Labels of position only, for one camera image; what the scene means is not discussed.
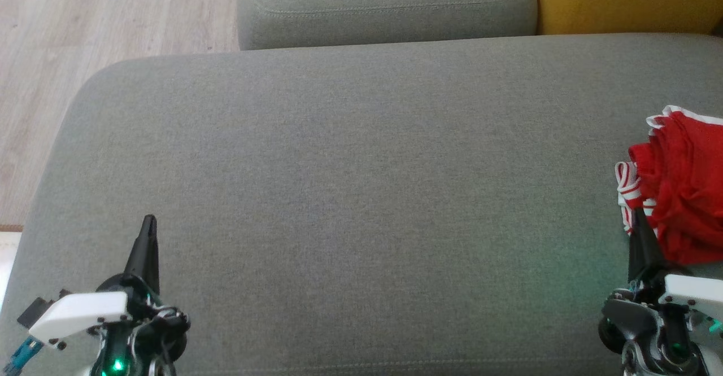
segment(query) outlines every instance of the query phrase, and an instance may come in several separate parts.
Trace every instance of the red cloth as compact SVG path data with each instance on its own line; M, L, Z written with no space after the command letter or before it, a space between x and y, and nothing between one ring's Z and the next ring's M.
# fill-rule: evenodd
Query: red cloth
M649 143L630 148L642 198L669 260L690 265L723 260L723 119L668 106L648 118Z

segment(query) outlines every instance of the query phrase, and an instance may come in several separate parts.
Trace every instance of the yellow cushion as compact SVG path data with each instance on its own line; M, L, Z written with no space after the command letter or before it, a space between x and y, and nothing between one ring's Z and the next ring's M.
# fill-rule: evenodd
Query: yellow cushion
M539 0L540 34L705 33L723 18L723 0Z

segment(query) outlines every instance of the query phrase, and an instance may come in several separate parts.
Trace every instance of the gray cushion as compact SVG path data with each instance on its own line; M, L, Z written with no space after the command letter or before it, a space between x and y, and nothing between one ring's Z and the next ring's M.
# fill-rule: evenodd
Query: gray cushion
M238 0L241 49L534 34L537 0Z
M723 40L675 34L114 65L67 113L0 353L34 297L119 272L154 212L161 291L193 320L180 374L617 374L612 167L667 104L723 114L722 77ZM80 336L27 375L94 357Z

